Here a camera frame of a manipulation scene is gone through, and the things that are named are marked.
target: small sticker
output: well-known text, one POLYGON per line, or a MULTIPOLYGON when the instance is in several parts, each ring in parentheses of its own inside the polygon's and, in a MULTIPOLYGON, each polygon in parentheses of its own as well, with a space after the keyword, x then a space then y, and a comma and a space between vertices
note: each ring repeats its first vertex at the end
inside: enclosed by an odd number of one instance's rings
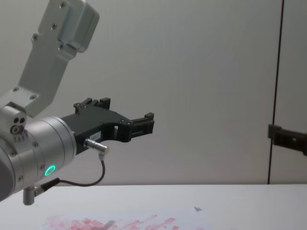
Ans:
POLYGON ((101 138, 101 131, 99 131, 98 133, 95 133, 95 134, 90 136, 90 140, 94 140, 94 141, 96 141, 100 138, 101 138))

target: green led ring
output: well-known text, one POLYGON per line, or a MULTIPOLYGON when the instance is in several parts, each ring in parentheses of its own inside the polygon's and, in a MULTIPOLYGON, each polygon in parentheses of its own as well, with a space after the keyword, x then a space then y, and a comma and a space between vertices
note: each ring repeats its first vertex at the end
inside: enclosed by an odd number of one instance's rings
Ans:
POLYGON ((50 176, 56 170, 56 166, 53 164, 45 171, 45 176, 50 176))

